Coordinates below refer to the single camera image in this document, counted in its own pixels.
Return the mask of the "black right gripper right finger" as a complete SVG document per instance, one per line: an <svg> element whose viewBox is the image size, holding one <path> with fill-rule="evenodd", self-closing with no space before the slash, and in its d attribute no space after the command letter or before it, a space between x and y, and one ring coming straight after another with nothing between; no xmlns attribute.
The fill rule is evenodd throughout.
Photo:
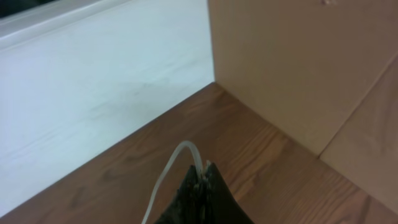
<svg viewBox="0 0 398 224"><path fill-rule="evenodd" d="M200 186L200 223L254 223L234 199L215 163L208 162L206 165L204 178L201 180Z"/></svg>

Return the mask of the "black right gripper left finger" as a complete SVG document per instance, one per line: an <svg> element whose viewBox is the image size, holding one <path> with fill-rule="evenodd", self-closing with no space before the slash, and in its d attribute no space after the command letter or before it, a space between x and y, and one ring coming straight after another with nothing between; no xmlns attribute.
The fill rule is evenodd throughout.
<svg viewBox="0 0 398 224"><path fill-rule="evenodd" d="M200 197L201 187L196 168L190 166L172 202L155 224L202 223Z"/></svg>

